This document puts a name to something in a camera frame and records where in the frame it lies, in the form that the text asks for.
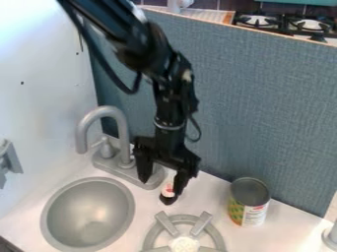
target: gray panel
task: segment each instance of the gray panel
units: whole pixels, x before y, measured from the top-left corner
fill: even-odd
[[[188,147],[202,157],[202,169],[230,180],[257,177],[273,198],[323,216],[337,189],[337,49],[147,15],[194,66],[203,137]],[[135,74],[116,62],[105,41],[101,46],[131,84]],[[153,134],[151,87],[125,95],[95,61],[93,68],[100,103],[122,109],[133,136]]]

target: stove burner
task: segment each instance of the stove burner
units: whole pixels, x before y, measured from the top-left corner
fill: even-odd
[[[332,33],[336,29],[336,24],[332,18],[315,17],[306,15],[286,15],[286,28],[298,32],[320,32]]]
[[[212,215],[203,212],[200,218],[190,215],[168,217],[165,212],[155,215],[157,223],[150,229],[143,243],[142,252],[226,252],[226,246],[221,233],[211,224]],[[188,235],[182,235],[175,227],[179,224],[193,225]],[[155,241],[163,231],[167,231],[171,240],[168,246],[154,248]],[[198,239],[199,234],[205,231],[213,240],[216,248],[204,247]]]
[[[278,26],[280,24],[275,17],[259,15],[241,15],[236,18],[236,21],[256,28]]]
[[[289,21],[299,31],[329,32],[331,27],[317,20]]]

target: sink basin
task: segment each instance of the sink basin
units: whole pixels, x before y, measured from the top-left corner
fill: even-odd
[[[40,227],[47,242],[60,251],[94,252],[118,239],[134,212],[134,199],[126,186],[91,177],[55,193],[42,211]]]

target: black cable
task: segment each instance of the black cable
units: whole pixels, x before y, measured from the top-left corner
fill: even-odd
[[[195,139],[192,139],[187,134],[185,134],[185,137],[186,137],[186,139],[189,142],[196,143],[196,142],[198,142],[201,139],[201,136],[202,136],[201,128],[200,128],[199,124],[197,123],[197,121],[194,119],[194,117],[191,114],[188,115],[188,119],[191,121],[191,123],[193,124],[194,128],[197,130],[198,137],[195,138]]]
[[[113,69],[110,67],[110,65],[107,63],[105,57],[102,55],[101,51],[99,50],[99,47],[94,42],[94,39],[91,37],[89,32],[86,30],[86,28],[81,24],[80,20],[77,18],[76,14],[73,12],[72,8],[65,3],[64,1],[58,1],[59,4],[63,7],[64,11],[68,14],[69,18],[74,23],[75,27],[81,34],[81,36],[86,41],[89,49],[92,51],[92,54],[96,59],[99,61],[101,67],[104,69],[106,74],[111,78],[111,80],[117,85],[119,89],[121,89],[123,92],[125,92],[128,95],[134,95],[138,92],[140,83],[142,81],[142,73],[137,72],[137,77],[134,81],[132,89],[129,89],[116,75],[116,73],[113,71]]]

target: tin can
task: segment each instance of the tin can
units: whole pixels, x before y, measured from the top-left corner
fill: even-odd
[[[258,226],[266,219],[269,202],[270,193],[262,181],[243,177],[231,185],[228,212],[240,226]]]

